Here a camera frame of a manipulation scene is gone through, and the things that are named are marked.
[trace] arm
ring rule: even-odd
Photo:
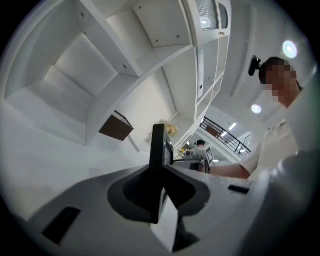
[[[238,179],[248,179],[250,177],[250,173],[239,163],[225,166],[213,166],[210,168],[210,174]]]

